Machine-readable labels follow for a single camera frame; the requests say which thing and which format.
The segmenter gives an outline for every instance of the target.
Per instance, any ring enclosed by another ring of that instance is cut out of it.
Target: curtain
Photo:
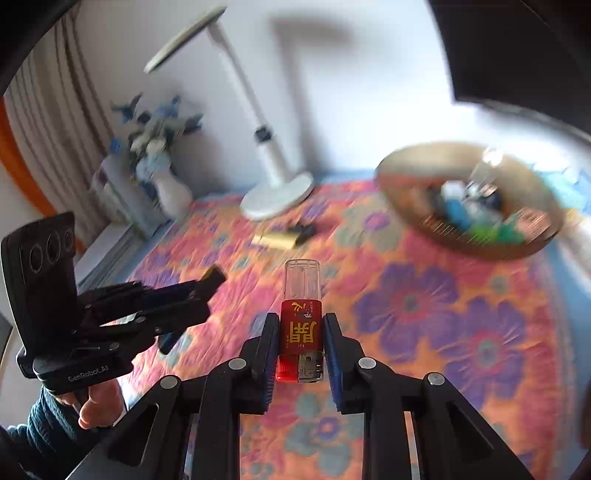
[[[79,48],[76,12],[35,46],[7,89],[5,106],[30,176],[56,211],[74,212],[76,236],[88,246],[109,223],[90,183],[113,132]]]
[[[52,216],[57,213],[37,182],[35,182],[25,161],[22,159],[8,122],[4,99],[0,99],[0,161],[2,161],[17,187],[43,216]]]

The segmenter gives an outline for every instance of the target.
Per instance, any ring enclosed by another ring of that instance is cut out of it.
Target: human hand
[[[56,400],[62,405],[79,408],[78,425],[85,430],[94,427],[110,427],[125,409],[121,387],[117,380],[108,380],[88,387],[88,400],[81,408],[74,392],[59,395]]]

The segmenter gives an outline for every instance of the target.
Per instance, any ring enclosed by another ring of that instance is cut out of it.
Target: purple flower pattern
[[[390,263],[379,287],[354,305],[359,333],[381,330],[380,346],[395,361],[410,361],[422,336],[432,348],[457,336],[458,315],[449,306],[458,299],[454,276],[429,267],[417,275],[412,264]]]
[[[366,230],[377,232],[390,225],[390,217],[384,212],[375,212],[370,214],[363,224]]]
[[[143,271],[139,269],[136,271],[136,275],[141,278],[144,285],[154,288],[168,287],[180,281],[180,275],[175,273],[171,268],[165,268],[160,271]]]
[[[441,350],[450,361],[444,375],[476,408],[491,394],[515,396],[524,356],[516,348],[525,339],[525,319],[508,301],[491,307],[483,297],[467,303],[457,343]]]
[[[316,426],[316,435],[323,440],[332,440],[339,434],[340,423],[336,417],[324,417]]]
[[[304,211],[301,214],[301,217],[304,220],[314,220],[315,218],[321,216],[326,211],[327,208],[328,208],[328,205],[327,205],[326,201],[324,201],[324,200],[311,202],[304,209]]]

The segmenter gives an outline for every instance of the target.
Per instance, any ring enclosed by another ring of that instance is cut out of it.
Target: floral bedspread
[[[216,263],[228,281],[210,302],[210,319],[168,356],[152,347],[136,358],[123,381],[128,396],[165,374],[204,375],[236,356],[266,312],[279,311],[286,260],[312,258],[322,265],[323,309],[336,312],[345,335],[398,373],[442,372],[537,479],[551,477],[570,418],[572,365],[543,252],[488,263],[440,248],[396,220],[371,181],[321,186],[263,223],[242,218],[239,202],[195,202],[134,272],[161,287]],[[255,232],[300,217],[319,229],[303,247],[251,245]],[[241,432],[243,479],[361,477],[363,418],[336,411],[327,381],[277,384],[269,412],[243,416]]]

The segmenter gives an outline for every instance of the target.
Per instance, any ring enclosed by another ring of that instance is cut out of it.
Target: clear plastic cap
[[[316,260],[285,262],[284,300],[320,300],[320,264]]]

